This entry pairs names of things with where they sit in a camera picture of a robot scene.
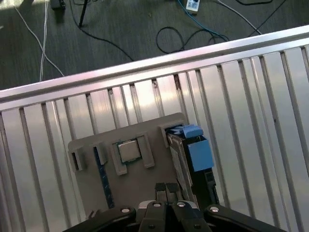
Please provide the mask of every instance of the black pole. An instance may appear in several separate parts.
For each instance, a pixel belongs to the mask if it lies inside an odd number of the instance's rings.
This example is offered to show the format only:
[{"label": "black pole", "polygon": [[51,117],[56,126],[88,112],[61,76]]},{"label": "black pole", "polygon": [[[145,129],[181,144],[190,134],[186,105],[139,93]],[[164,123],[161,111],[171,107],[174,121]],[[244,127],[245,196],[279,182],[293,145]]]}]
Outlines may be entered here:
[{"label": "black pole", "polygon": [[84,20],[87,4],[88,4],[88,0],[84,0],[83,11],[82,11],[81,18],[79,20],[79,27],[82,27],[82,25],[83,25],[83,20]]}]

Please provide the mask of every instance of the blue clip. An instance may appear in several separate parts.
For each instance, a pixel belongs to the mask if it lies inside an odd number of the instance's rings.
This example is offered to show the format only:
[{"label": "blue clip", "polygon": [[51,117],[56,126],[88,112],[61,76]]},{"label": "blue clip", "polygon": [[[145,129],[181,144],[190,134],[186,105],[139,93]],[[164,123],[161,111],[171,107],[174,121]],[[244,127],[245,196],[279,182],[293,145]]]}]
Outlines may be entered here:
[{"label": "blue clip", "polygon": [[214,166],[208,140],[189,144],[188,148],[194,172],[212,168]]},{"label": "blue clip", "polygon": [[186,139],[203,135],[201,127],[196,125],[178,126],[171,129],[174,134],[184,134]]}]

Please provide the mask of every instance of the slotted aluminum surface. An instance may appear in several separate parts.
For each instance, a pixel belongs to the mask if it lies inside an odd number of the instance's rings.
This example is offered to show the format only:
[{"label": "slotted aluminum surface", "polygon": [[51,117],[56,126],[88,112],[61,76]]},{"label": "slotted aluminum surface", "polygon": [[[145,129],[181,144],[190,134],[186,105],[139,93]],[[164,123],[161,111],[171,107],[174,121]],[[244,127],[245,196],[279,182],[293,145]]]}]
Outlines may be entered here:
[{"label": "slotted aluminum surface", "polygon": [[85,219],[72,139],[182,112],[211,142],[221,204],[309,232],[308,44],[307,26],[0,91],[2,230]]}]

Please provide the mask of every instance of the floor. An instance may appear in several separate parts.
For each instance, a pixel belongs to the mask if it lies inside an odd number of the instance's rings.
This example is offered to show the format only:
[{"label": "floor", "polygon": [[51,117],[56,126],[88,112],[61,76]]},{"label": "floor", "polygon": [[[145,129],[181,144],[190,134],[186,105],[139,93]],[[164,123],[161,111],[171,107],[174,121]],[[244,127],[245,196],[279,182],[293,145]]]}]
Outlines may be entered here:
[{"label": "floor", "polygon": [[[242,6],[234,0],[222,0],[258,26],[281,3]],[[230,40],[247,37],[253,30],[236,14],[209,0],[202,0],[196,19]],[[130,62],[119,49],[92,39],[78,30],[65,0],[64,14],[48,8],[46,54],[65,75],[101,69]],[[44,0],[0,0],[0,89],[39,81],[42,52],[12,7],[16,5],[29,27],[43,39]],[[82,7],[73,5],[78,18]],[[287,0],[261,27],[262,33],[309,24],[309,1]],[[186,40],[199,27],[183,12],[176,0],[90,0],[84,18],[84,30],[113,41],[134,60],[157,57],[155,37],[166,26],[175,27]],[[197,34],[185,49],[206,46],[210,35]],[[181,47],[179,37],[171,30],[163,31],[161,47],[168,51]],[[44,63],[44,80],[60,77],[48,62]]]}]

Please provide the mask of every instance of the cable on floor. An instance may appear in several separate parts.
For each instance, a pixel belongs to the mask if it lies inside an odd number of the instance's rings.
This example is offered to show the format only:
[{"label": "cable on floor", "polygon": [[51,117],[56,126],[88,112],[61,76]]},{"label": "cable on floor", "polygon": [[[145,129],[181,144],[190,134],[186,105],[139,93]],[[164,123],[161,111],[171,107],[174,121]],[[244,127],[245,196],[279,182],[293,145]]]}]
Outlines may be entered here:
[{"label": "cable on floor", "polygon": [[238,11],[236,11],[235,9],[233,9],[232,7],[226,5],[225,3],[221,2],[220,0],[215,0],[216,3],[218,3],[219,5],[222,5],[223,7],[233,11],[234,13],[236,13],[238,16],[240,16],[243,20],[246,21],[246,23],[248,23],[253,29],[254,31],[256,31],[257,33],[259,33],[260,35],[262,35],[262,33],[259,31],[259,29],[257,29],[245,16],[243,16],[241,13],[239,13]]},{"label": "cable on floor", "polygon": [[48,1],[45,1],[45,17],[44,17],[44,37],[43,37],[43,51],[42,51],[42,57],[41,57],[41,65],[40,65],[40,81],[43,80],[43,69],[44,69],[44,53],[46,51],[46,37],[47,37],[47,13],[48,10]]},{"label": "cable on floor", "polygon": [[83,6],[84,5],[84,3],[76,3],[75,0],[73,0],[73,4],[76,5],[76,6]]},{"label": "cable on floor", "polygon": [[[282,3],[280,3],[280,5],[263,21],[263,23],[257,27],[257,29],[260,29],[277,12],[277,10],[282,7],[285,2],[286,0],[283,0]],[[254,30],[250,35],[248,35],[248,37],[251,37],[255,32],[256,30]]]},{"label": "cable on floor", "polygon": [[273,2],[273,0],[261,1],[261,2],[254,2],[254,3],[243,3],[243,2],[240,1],[240,0],[235,0],[235,1],[238,2],[238,3],[241,4],[241,5],[244,5],[244,6],[265,5],[265,4],[270,4],[270,3]]},{"label": "cable on floor", "polygon": [[178,1],[178,3],[180,4],[180,6],[182,7],[182,9],[184,10],[184,12],[185,12],[194,22],[196,22],[196,24],[198,24],[201,28],[203,28],[205,31],[208,31],[209,33],[211,33],[211,34],[213,34],[213,35],[217,35],[217,36],[221,37],[223,40],[226,39],[226,36],[221,35],[221,34],[215,32],[215,31],[213,31],[213,30],[211,30],[211,29],[208,29],[207,27],[203,26],[200,22],[198,22],[195,18],[193,18],[193,17],[187,12],[186,8],[183,6],[183,4],[180,2],[180,0],[177,0],[177,1]]},{"label": "cable on floor", "polygon": [[103,39],[103,38],[100,38],[100,37],[97,37],[95,35],[92,35],[90,34],[89,32],[85,31],[84,29],[80,28],[78,26],[78,23],[75,19],[75,16],[74,16],[74,12],[73,12],[73,8],[72,8],[72,0],[69,0],[69,4],[70,4],[70,10],[71,10],[71,14],[72,14],[72,18],[73,18],[73,21],[74,21],[74,24],[76,25],[76,27],[82,31],[84,34],[86,34],[87,36],[90,36],[91,38],[93,39],[96,39],[96,40],[101,40],[101,41],[104,41],[104,42],[107,42],[111,45],[113,45],[114,47],[118,48],[120,51],[122,51],[131,61],[134,61],[134,59],[124,50],[122,49],[121,47],[119,47],[117,44],[113,43],[112,41],[109,41],[107,39]]},{"label": "cable on floor", "polygon": [[[177,49],[177,50],[174,50],[174,51],[166,51],[164,50],[163,48],[161,48],[161,46],[159,45],[159,42],[158,42],[158,38],[159,38],[159,35],[161,34],[162,31],[164,30],[172,30],[174,32],[176,32],[176,34],[179,36],[180,38],[180,41],[182,43],[182,46],[181,48]],[[185,50],[185,46],[188,44],[188,42],[198,33],[200,32],[206,32],[206,33],[209,33],[211,35],[211,38],[208,40],[208,43],[207,45],[210,45],[211,41],[213,40],[214,41],[214,44],[216,44],[216,38],[221,38],[223,39],[224,41],[229,41],[229,38],[227,38],[225,35],[221,35],[220,37],[218,35],[214,35],[212,34],[211,32],[205,30],[205,29],[200,29],[200,30],[197,30],[196,32],[194,32],[192,35],[190,35],[190,37],[186,40],[186,42],[184,41],[182,35],[180,34],[180,32],[174,28],[174,27],[164,27],[162,29],[160,29],[160,31],[157,33],[156,37],[155,37],[155,43],[156,43],[156,46],[158,47],[158,49],[165,53],[165,54],[170,54],[170,53],[175,53],[175,52],[180,52],[180,51],[184,51]]]},{"label": "cable on floor", "polygon": [[51,65],[53,65],[53,66],[59,71],[59,73],[60,73],[62,76],[64,76],[64,74],[62,73],[62,71],[61,71],[61,70],[60,70],[60,69],[47,57],[47,55],[46,55],[45,51],[43,50],[43,47],[42,47],[42,45],[41,45],[41,43],[40,43],[39,38],[38,38],[38,37],[36,36],[36,34],[29,28],[27,22],[25,21],[25,19],[23,18],[23,16],[22,16],[21,13],[19,12],[19,10],[18,10],[15,6],[13,6],[13,7],[14,7],[15,10],[17,11],[17,13],[19,14],[20,18],[22,19],[22,21],[23,21],[24,24],[26,25],[27,29],[28,29],[28,30],[30,31],[30,33],[34,36],[34,38],[38,41],[38,44],[39,44],[39,46],[40,46],[42,52],[44,53],[44,56],[45,56],[45,58],[47,59],[47,61],[48,61]]}]

